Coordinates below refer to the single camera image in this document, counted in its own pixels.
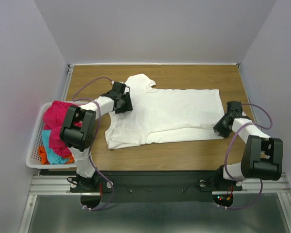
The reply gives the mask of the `white t shirt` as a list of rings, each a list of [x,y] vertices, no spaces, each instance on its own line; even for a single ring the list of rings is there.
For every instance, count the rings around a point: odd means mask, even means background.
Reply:
[[[213,130],[224,115],[219,90],[156,89],[145,74],[130,76],[125,83],[133,110],[109,114],[108,149],[221,139]]]

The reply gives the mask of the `pink t shirt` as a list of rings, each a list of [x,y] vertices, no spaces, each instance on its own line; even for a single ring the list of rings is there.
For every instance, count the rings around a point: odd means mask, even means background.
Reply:
[[[44,129],[48,131],[48,146],[56,155],[61,158],[71,156],[71,152],[65,143],[60,139],[60,131],[64,123],[65,115],[69,106],[74,104],[63,101],[54,101],[45,111],[42,120],[45,123]]]

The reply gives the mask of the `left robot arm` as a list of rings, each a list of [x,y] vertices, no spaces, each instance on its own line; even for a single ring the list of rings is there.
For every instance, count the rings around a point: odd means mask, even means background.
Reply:
[[[60,130],[60,140],[68,147],[76,164],[76,177],[69,181],[82,190],[98,187],[91,147],[97,136],[104,114],[122,114],[133,110],[130,88],[124,83],[112,82],[112,89],[87,104],[69,106]]]

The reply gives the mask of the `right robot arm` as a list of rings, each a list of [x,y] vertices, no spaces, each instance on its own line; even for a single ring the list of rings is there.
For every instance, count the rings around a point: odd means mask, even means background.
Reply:
[[[232,183],[241,183],[247,179],[277,181],[282,175],[283,141],[262,131],[272,128],[273,121],[269,119],[268,127],[260,126],[244,114],[243,106],[239,101],[229,101],[226,104],[226,113],[213,127],[214,132],[223,138],[234,133],[224,164],[217,169],[213,178],[218,189],[225,189]],[[245,143],[242,160],[228,165],[228,156],[237,137]]]

